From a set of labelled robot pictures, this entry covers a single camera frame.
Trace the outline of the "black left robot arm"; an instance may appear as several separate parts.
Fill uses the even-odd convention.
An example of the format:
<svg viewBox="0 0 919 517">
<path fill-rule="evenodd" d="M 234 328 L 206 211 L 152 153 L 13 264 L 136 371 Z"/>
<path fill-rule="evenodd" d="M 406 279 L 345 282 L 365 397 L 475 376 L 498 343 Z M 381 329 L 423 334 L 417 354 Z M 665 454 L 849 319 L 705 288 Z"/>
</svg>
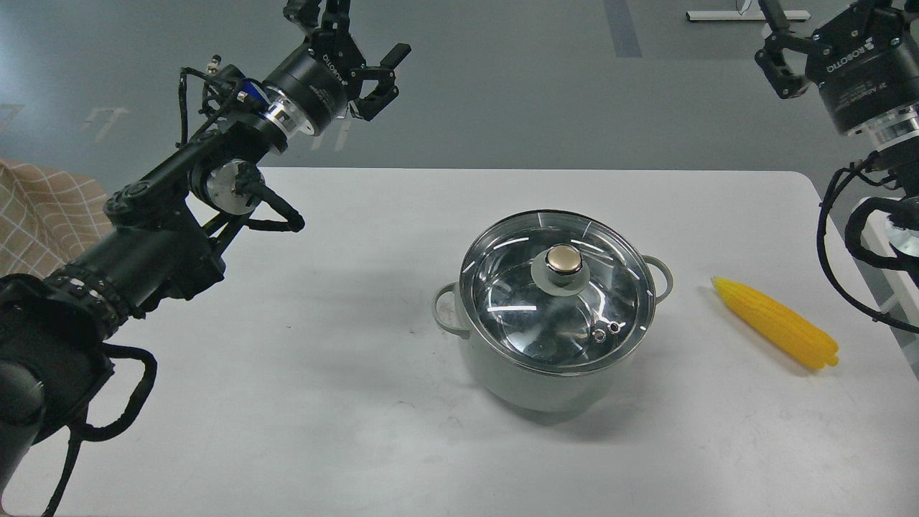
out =
<svg viewBox="0 0 919 517">
<path fill-rule="evenodd" d="M 257 164 L 299 132 L 319 136 L 351 115 L 371 121 L 399 96 L 397 43 L 369 65 L 349 32 L 350 2 L 289 1 L 303 42 L 263 80 L 213 56 L 179 72 L 180 139 L 150 173 L 103 207 L 111 232 L 43 276 L 2 278 L 2 485 L 34 444 L 69 433 L 43 515 L 56 514 L 86 442 L 124 433 L 157 379 L 151 351 L 109 343 L 164 299 L 223 281 L 223 253 L 244 228 L 302 231 L 305 220 Z"/>
</svg>

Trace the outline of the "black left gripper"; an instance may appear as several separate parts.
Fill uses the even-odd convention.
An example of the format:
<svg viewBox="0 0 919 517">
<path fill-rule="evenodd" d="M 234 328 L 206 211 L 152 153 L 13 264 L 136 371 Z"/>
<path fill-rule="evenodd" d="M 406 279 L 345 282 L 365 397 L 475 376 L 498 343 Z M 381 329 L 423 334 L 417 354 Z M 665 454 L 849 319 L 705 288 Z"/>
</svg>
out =
<svg viewBox="0 0 919 517">
<path fill-rule="evenodd" d="M 399 96 L 395 69 L 411 52 L 397 43 L 380 65 L 367 66 L 349 32 L 351 1 L 286 1 L 283 17 L 303 33 L 266 78 L 305 115 L 299 130 L 316 136 L 347 107 L 358 120 L 372 121 Z"/>
</svg>

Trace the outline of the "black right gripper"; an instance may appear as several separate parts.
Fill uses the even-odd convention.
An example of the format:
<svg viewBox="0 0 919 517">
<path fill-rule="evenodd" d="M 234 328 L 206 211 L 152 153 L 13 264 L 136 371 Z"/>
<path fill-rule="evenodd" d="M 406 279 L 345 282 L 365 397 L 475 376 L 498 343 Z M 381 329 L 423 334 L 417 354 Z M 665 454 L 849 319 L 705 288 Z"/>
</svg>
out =
<svg viewBox="0 0 919 517">
<path fill-rule="evenodd" d="M 791 29 L 778 1 L 758 6 L 769 34 L 755 62 L 779 98 L 801 97 L 813 82 L 840 134 L 917 103 L 917 42 L 910 33 L 917 1 L 854 1 L 813 39 Z M 806 76 L 788 65 L 786 50 L 808 55 Z"/>
</svg>

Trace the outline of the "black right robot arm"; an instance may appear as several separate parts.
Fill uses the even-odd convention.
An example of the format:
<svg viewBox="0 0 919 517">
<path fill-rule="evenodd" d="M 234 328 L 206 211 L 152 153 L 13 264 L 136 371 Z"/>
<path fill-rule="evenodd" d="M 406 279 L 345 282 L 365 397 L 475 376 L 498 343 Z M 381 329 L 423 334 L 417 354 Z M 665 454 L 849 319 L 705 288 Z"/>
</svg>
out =
<svg viewBox="0 0 919 517">
<path fill-rule="evenodd" d="M 899 271 L 917 281 L 918 49 L 910 32 L 917 3 L 854 1 L 810 36 L 798 36 L 778 1 L 759 4 L 770 32 L 755 62 L 779 98 L 817 88 L 840 134 L 866 135 L 869 156 L 840 168 L 825 190 L 818 215 L 817 254 L 825 277 L 854 308 L 876 322 L 910 333 L 917 326 L 867 307 L 834 275 L 825 233 L 834 203 L 853 180 L 902 197 L 867 197 L 846 221 L 844 245 L 874 269 Z"/>
</svg>

